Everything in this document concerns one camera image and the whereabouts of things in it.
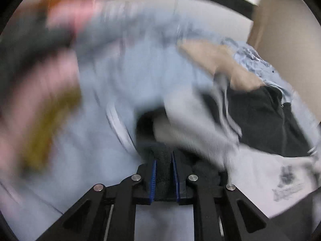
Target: beige fabric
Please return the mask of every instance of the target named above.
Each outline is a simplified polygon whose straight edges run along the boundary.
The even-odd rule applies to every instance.
[[[224,73],[235,90],[252,91],[264,86],[259,77],[233,59],[233,52],[226,45],[214,45],[207,40],[184,40],[177,46],[211,75]]]

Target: light blue fabric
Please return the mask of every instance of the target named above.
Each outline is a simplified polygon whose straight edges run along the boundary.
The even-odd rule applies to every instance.
[[[35,240],[57,220],[57,210],[64,213],[94,184],[118,184],[143,163],[118,140],[106,117],[108,104],[115,106],[134,140],[136,119],[145,109],[162,103],[162,98],[177,87],[201,88],[213,83],[207,73],[177,51],[177,40],[207,38],[216,44],[229,44],[241,65],[279,87],[285,101],[291,100],[291,87],[250,46],[207,32],[172,13],[153,9],[133,14],[128,10],[113,17],[104,10],[75,43],[83,102],[54,139],[48,170],[18,182],[22,205],[15,205],[15,212],[5,212],[4,216],[20,240]],[[191,206],[154,207],[154,212],[137,207],[136,240],[194,240],[193,231],[171,220],[180,218],[190,225]],[[155,227],[158,221],[162,228]]]

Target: triangular cutout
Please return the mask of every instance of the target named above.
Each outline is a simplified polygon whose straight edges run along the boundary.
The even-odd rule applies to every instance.
[[[265,222],[243,200],[237,203],[247,232],[254,233],[266,227]]]
[[[81,205],[81,207],[79,207],[77,209],[77,211],[64,222],[63,227],[65,229],[69,229],[74,232],[80,233],[80,231],[86,221],[90,205],[91,205],[90,200],[85,201]]]

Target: metal screw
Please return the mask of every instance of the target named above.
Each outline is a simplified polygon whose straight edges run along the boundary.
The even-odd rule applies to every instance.
[[[102,184],[94,185],[94,191],[102,191],[104,186]]]
[[[229,191],[233,191],[236,189],[236,186],[234,184],[227,184],[226,189]]]
[[[142,177],[138,174],[132,175],[132,180],[139,181]]]
[[[188,179],[189,179],[190,181],[196,181],[196,180],[198,180],[198,176],[196,176],[196,175],[189,175],[189,176],[188,176]]]

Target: black printed graphic on shirt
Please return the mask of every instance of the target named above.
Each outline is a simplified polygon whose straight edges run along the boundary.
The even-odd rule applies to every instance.
[[[303,183],[298,182],[295,177],[292,166],[281,168],[280,183],[276,189],[272,189],[274,193],[274,201],[278,202],[282,199],[288,200],[294,193],[303,189]]]

